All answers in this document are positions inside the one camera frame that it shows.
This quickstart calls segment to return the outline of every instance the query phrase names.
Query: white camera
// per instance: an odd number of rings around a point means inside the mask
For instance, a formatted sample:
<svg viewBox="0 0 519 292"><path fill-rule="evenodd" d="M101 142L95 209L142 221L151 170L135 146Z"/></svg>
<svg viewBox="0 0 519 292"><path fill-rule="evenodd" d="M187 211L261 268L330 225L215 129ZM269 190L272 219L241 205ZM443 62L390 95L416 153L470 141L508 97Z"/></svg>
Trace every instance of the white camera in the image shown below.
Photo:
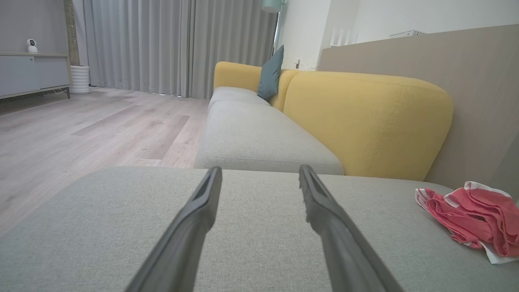
<svg viewBox="0 0 519 292"><path fill-rule="evenodd" d="M27 45L29 46L29 47L27 48L27 50L28 50L29 52L38 52L38 48L36 47L36 41L33 40L32 38L29 38L29 39L27 40Z"/></svg>

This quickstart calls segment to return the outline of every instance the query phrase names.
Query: red and white towel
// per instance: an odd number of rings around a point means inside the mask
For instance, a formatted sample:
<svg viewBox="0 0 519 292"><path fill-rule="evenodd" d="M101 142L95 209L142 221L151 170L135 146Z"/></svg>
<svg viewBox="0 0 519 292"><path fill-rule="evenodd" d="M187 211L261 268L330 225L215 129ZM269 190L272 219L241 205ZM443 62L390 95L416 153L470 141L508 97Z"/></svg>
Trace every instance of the red and white towel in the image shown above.
<svg viewBox="0 0 519 292"><path fill-rule="evenodd" d="M508 193L467 181L445 196L416 189L415 198L450 230L452 239L485 249L492 264L519 260L519 208Z"/></svg>

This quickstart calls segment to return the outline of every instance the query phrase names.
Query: laminate flooring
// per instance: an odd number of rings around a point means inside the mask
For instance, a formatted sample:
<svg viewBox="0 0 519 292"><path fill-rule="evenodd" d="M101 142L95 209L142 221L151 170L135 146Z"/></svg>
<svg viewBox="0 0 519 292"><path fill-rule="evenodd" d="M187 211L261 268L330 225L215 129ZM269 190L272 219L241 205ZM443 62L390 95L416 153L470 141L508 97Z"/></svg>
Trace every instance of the laminate flooring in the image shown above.
<svg viewBox="0 0 519 292"><path fill-rule="evenodd" d="M192 168L208 103L92 87L0 115L0 233L93 171Z"/></svg>

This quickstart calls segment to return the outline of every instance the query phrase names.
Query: sofa seat cushion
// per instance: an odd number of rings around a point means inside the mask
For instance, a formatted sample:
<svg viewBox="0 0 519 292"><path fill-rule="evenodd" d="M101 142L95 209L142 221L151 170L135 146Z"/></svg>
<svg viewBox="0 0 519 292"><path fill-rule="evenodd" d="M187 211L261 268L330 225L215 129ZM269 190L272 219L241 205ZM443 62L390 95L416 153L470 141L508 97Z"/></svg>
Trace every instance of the sofa seat cushion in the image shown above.
<svg viewBox="0 0 519 292"><path fill-rule="evenodd" d="M114 167L71 184L0 236L2 291L124 291L206 173ZM519 262L494 266L450 239L414 200L434 183L319 176L404 291L516 291ZM223 170L194 291L331 291L298 174Z"/></svg>
<svg viewBox="0 0 519 292"><path fill-rule="evenodd" d="M238 87L218 87L209 101L209 110L217 101L240 101L269 105L268 101L259 97L254 91Z"/></svg>
<svg viewBox="0 0 519 292"><path fill-rule="evenodd" d="M195 158L195 168L298 172L301 164L344 174L337 156L277 109L233 101L213 105Z"/></svg>

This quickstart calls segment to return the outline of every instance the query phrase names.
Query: white cylindrical vase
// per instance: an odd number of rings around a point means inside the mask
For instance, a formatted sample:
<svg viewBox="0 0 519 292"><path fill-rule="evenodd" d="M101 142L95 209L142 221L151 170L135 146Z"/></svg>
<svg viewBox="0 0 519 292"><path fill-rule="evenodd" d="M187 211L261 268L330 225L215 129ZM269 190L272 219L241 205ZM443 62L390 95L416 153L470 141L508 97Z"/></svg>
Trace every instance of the white cylindrical vase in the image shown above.
<svg viewBox="0 0 519 292"><path fill-rule="evenodd" d="M72 85L70 86L70 93L72 94L88 94L90 88L89 82L89 66L70 66L72 74Z"/></svg>

